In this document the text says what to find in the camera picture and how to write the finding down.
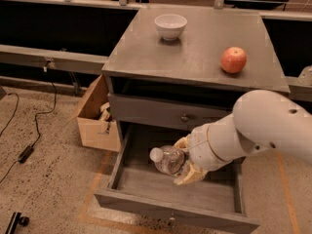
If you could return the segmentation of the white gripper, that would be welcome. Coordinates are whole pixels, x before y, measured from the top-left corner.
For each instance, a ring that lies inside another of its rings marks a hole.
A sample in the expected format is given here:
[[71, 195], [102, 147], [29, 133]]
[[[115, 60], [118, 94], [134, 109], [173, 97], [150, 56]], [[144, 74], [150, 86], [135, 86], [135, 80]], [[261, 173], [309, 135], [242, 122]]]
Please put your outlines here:
[[208, 172], [216, 171], [227, 162], [220, 159], [211, 148], [209, 142], [209, 124], [196, 127], [189, 136], [184, 136], [177, 140], [174, 147], [183, 152], [189, 152], [191, 161], [187, 161], [181, 174], [174, 179], [175, 185], [185, 185], [201, 181]]

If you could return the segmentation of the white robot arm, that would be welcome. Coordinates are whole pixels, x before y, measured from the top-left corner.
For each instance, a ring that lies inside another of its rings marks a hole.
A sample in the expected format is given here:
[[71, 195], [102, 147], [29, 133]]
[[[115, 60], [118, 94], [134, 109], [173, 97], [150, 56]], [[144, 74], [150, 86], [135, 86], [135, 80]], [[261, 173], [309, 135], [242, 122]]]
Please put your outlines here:
[[175, 184], [199, 181], [232, 161], [268, 149], [312, 164], [312, 115], [280, 94], [255, 90], [235, 102], [232, 113], [196, 127], [178, 140], [189, 155]]

